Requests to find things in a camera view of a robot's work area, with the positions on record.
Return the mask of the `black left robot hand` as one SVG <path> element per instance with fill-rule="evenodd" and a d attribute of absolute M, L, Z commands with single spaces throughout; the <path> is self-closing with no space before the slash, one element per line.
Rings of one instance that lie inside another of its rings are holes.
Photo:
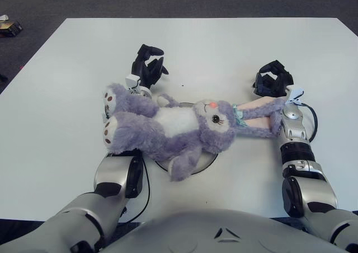
<path fill-rule="evenodd" d="M 142 44 L 131 68 L 131 74 L 138 76 L 139 79 L 130 88 L 143 86 L 150 89 L 151 85 L 158 82 L 162 74 L 168 75 L 169 72 L 163 65 L 163 55 L 162 49 Z"/>

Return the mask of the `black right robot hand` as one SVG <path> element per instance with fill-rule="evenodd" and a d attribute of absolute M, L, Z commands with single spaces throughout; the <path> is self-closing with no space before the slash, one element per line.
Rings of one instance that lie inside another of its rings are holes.
<path fill-rule="evenodd" d="M 286 96 L 287 86 L 293 85 L 292 75 L 278 61 L 272 61 L 259 69 L 252 85 L 253 93 L 258 96 Z"/>

